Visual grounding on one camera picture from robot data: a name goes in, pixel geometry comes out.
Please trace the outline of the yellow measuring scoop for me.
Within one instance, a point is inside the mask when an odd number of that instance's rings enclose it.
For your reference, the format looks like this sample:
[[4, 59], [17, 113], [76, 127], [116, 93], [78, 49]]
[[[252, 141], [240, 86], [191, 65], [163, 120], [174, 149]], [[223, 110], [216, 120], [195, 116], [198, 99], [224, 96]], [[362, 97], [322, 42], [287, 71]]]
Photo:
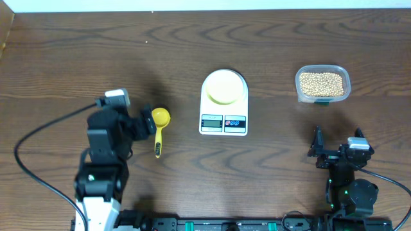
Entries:
[[155, 157], [159, 158], [162, 153], [162, 129], [167, 127], [171, 121], [171, 115], [165, 108], [155, 108], [152, 111], [152, 117], [156, 126], [155, 133]]

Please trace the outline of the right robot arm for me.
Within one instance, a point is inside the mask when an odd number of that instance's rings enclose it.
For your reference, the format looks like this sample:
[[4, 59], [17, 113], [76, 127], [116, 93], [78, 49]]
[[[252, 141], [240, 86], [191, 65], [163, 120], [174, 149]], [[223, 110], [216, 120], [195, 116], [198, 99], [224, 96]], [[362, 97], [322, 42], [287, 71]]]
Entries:
[[359, 128], [335, 151], [324, 147], [322, 130], [319, 126], [315, 128], [308, 156], [317, 158], [317, 168], [329, 171], [326, 203], [331, 205], [331, 212], [317, 218], [311, 226], [313, 230], [367, 229], [365, 220], [373, 214], [379, 189], [354, 174], [367, 165], [373, 154]]

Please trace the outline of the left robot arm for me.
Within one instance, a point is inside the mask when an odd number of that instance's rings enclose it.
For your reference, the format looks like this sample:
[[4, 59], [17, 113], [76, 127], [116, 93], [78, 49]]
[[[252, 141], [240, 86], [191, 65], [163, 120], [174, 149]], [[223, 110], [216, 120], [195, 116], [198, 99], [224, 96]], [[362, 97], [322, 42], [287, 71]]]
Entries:
[[87, 118], [89, 148], [80, 157], [74, 179], [79, 211], [72, 230], [114, 230], [120, 214], [129, 171], [132, 144], [156, 131], [149, 105], [138, 117], [130, 117], [126, 106], [105, 106]]

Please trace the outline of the yellow bowl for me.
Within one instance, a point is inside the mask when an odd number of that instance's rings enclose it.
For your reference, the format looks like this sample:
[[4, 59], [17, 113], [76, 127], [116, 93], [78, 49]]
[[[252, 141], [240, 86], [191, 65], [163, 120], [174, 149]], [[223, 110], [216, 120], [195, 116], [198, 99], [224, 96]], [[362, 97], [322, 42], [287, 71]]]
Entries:
[[230, 105], [243, 95], [245, 87], [241, 76], [233, 70], [220, 69], [212, 72], [205, 81], [205, 93], [219, 105]]

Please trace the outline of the white kitchen scale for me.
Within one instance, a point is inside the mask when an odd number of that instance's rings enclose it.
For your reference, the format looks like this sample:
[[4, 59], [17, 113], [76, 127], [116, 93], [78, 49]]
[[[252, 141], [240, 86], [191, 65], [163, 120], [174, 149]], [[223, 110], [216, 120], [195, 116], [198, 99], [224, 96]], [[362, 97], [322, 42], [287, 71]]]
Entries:
[[244, 77], [238, 73], [245, 90], [239, 100], [230, 105], [219, 105], [206, 95], [204, 80], [200, 94], [198, 131], [202, 135], [246, 136], [249, 125], [249, 88]]

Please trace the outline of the green tape strip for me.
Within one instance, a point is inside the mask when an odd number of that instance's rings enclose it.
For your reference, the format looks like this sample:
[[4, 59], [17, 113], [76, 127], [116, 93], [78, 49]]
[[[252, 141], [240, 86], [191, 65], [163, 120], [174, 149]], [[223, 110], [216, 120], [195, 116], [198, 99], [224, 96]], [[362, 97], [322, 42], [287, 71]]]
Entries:
[[322, 102], [322, 101], [316, 101], [316, 102], [314, 102], [314, 104], [320, 105], [320, 106], [323, 106], [323, 107], [329, 106], [329, 102]]

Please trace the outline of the clear plastic container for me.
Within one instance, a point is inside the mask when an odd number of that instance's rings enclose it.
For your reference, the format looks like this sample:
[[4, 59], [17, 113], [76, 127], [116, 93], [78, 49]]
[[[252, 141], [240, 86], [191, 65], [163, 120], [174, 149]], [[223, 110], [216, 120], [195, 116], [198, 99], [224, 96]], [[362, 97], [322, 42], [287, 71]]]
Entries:
[[338, 65], [306, 65], [295, 75], [298, 102], [329, 104], [351, 93], [348, 72]]

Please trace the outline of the pile of soybeans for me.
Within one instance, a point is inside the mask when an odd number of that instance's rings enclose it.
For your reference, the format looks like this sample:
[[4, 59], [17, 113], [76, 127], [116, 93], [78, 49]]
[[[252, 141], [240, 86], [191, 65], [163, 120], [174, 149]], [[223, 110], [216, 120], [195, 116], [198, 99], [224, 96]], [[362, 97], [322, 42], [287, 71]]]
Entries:
[[342, 77], [335, 73], [302, 73], [299, 76], [302, 92], [307, 96], [333, 97], [344, 94]]

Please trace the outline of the cardboard side panel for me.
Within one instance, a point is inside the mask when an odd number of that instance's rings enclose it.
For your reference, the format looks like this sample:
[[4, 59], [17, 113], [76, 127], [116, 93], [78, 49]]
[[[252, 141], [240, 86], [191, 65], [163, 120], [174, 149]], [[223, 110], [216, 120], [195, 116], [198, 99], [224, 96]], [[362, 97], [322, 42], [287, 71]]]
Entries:
[[11, 8], [3, 1], [0, 2], [0, 56], [6, 47], [6, 40], [10, 34], [12, 28], [15, 13]]

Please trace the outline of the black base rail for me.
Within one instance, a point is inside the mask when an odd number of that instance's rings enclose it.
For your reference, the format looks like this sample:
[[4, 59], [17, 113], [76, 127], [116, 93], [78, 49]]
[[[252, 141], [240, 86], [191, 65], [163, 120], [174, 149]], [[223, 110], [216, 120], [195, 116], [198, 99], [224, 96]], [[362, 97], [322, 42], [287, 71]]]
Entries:
[[87, 219], [87, 230], [147, 230], [147, 231], [390, 231], [387, 219], [347, 219], [332, 216], [306, 218], [288, 213], [277, 219], [183, 219], [153, 217], [136, 210], [126, 210], [117, 216], [96, 216]]

